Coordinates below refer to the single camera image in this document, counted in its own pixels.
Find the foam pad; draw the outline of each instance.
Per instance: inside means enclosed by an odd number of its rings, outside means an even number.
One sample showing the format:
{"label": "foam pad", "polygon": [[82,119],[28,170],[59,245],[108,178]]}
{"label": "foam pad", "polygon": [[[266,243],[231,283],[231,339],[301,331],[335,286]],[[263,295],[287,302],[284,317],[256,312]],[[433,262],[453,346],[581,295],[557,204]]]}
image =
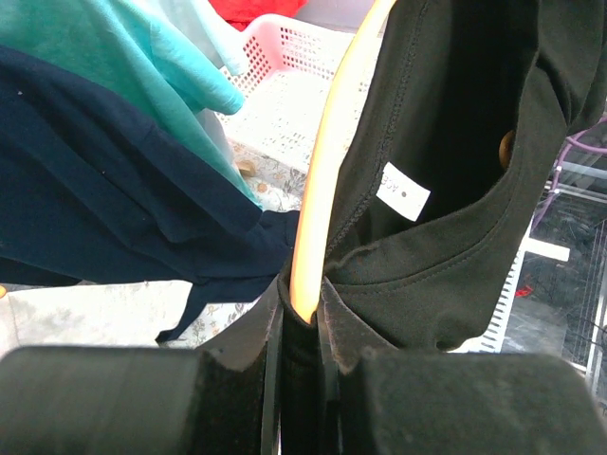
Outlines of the foam pad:
{"label": "foam pad", "polygon": [[0,363],[0,453],[201,453],[192,351],[28,347]]}
{"label": "foam pad", "polygon": [[340,392],[344,453],[607,451],[583,380],[554,357],[368,351]]}

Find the clothing tag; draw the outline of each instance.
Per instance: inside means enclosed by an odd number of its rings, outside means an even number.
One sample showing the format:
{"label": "clothing tag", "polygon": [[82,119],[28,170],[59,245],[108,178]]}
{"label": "clothing tag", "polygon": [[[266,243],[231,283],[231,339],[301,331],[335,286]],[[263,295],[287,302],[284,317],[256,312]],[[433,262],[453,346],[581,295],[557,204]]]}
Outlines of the clothing tag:
{"label": "clothing tag", "polygon": [[417,221],[430,192],[417,185],[392,163],[386,164],[377,197],[408,220]]}

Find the navy blue shirt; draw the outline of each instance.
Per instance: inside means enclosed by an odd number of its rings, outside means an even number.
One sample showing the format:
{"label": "navy blue shirt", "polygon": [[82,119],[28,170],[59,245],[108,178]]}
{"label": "navy blue shirt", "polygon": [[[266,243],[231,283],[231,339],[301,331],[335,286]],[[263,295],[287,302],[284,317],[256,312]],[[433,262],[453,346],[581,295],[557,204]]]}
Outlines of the navy blue shirt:
{"label": "navy blue shirt", "polygon": [[0,282],[185,280],[193,319],[255,299],[293,246],[298,212],[262,212],[118,95],[1,46],[0,144]]}

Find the sleeve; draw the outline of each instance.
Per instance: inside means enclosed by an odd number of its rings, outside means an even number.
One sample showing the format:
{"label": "sleeve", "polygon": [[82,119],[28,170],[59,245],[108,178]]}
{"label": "sleeve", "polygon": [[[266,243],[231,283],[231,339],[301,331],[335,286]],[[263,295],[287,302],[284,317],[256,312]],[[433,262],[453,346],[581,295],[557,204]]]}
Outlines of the sleeve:
{"label": "sleeve", "polygon": [[170,23],[151,18],[150,48],[156,69],[193,112],[231,115],[244,103],[240,91]]}

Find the white wall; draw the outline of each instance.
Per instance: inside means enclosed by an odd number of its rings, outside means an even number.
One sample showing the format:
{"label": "white wall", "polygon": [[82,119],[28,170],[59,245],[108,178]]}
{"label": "white wall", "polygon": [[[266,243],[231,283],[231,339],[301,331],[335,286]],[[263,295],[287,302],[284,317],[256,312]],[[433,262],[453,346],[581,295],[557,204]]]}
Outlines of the white wall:
{"label": "white wall", "polygon": [[356,30],[374,0],[308,0],[297,19],[333,29]]}

